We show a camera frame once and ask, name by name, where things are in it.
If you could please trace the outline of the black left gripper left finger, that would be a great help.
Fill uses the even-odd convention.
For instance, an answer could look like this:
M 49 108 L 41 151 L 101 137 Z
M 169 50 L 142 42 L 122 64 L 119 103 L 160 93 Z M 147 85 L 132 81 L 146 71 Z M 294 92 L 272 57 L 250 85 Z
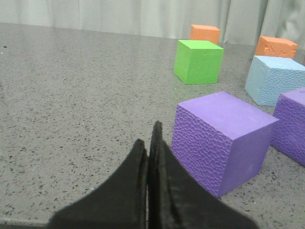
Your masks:
M 118 169 L 97 189 L 59 210 L 50 229 L 144 229 L 148 156 L 136 140 Z

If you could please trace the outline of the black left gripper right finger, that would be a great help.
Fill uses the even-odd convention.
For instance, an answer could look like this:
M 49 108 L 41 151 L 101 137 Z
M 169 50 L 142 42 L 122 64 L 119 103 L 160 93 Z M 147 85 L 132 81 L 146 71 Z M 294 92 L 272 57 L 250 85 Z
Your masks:
M 152 131 L 149 156 L 150 229 L 256 229 L 257 224 L 212 196 L 192 178 L 163 140 L 162 123 Z

